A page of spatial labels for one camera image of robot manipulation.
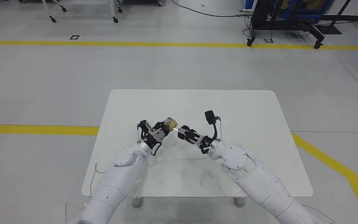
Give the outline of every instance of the caster wheel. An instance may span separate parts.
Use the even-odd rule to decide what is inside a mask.
[[[320,48],[320,47],[321,47],[321,44],[316,43],[316,44],[314,45],[314,48],[315,48],[315,49],[318,49],[318,48]]]

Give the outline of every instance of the table leg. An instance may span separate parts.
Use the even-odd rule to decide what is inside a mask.
[[[143,198],[142,198],[142,197],[133,198],[132,206],[133,206],[134,208],[140,208],[140,206],[142,206],[142,202],[143,202]]]
[[[242,197],[235,197],[234,204],[236,205],[236,207],[242,208],[245,205],[245,200]]]

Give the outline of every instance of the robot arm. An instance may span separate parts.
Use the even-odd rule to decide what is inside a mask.
[[[176,126],[177,123],[172,118],[158,122],[153,128],[146,120],[141,121],[137,125],[137,128],[142,129],[141,140],[115,156],[114,166],[104,174],[93,198],[74,223],[107,224],[118,205],[131,191],[144,160],[156,145],[157,151],[165,137]]]
[[[205,113],[209,124],[214,125],[219,117],[212,111]],[[278,178],[255,154],[240,147],[226,147],[224,142],[216,138],[202,136],[188,126],[178,129],[178,137],[191,144],[196,144],[203,154],[213,160],[223,159],[221,167],[224,172],[257,204],[267,210],[281,224],[332,224],[325,222],[308,212],[287,191]],[[253,167],[246,170],[252,161]],[[245,175],[237,175],[244,170]]]

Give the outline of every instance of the gray floor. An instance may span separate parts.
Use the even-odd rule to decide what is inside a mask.
[[[220,15],[242,1],[181,4]],[[106,1],[0,2],[0,40],[245,43],[243,18],[213,18],[178,8],[123,6],[114,24]],[[327,45],[354,45],[357,24],[342,24]],[[312,44],[274,32],[275,44]],[[289,127],[358,172],[358,52],[294,49],[135,48],[0,45],[0,124],[100,125],[114,88],[273,90]],[[81,186],[95,137],[0,135],[1,223],[64,223],[64,203],[82,206]],[[356,223],[358,201],[347,180],[299,149],[314,189],[299,198],[338,224]],[[80,211],[69,209],[69,219]],[[277,223],[250,199],[126,199],[111,223]]]

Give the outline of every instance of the yellow tape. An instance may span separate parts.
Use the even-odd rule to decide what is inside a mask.
[[[99,127],[49,126],[49,125],[0,125],[0,134],[61,134],[70,136],[96,136]]]
[[[175,43],[175,42],[120,42],[120,41],[21,41],[2,40],[0,45],[57,45],[57,46],[144,46],[144,47],[192,47],[192,48],[248,48],[238,43]],[[314,49],[312,45],[253,44],[250,48],[266,49]],[[321,46],[322,50],[358,50],[358,46]]]
[[[353,172],[340,162],[334,160],[332,157],[325,154],[315,146],[312,146],[310,143],[306,142],[295,133],[292,133],[292,137],[298,147],[310,153],[312,156],[316,157],[318,160],[344,176],[348,180],[353,192],[358,198],[358,176],[355,172]]]
[[[49,126],[49,125],[0,125],[0,134],[58,134],[70,136],[96,136],[99,127]],[[296,145],[344,176],[358,198],[358,176],[349,168],[334,160],[315,146],[292,133]]]

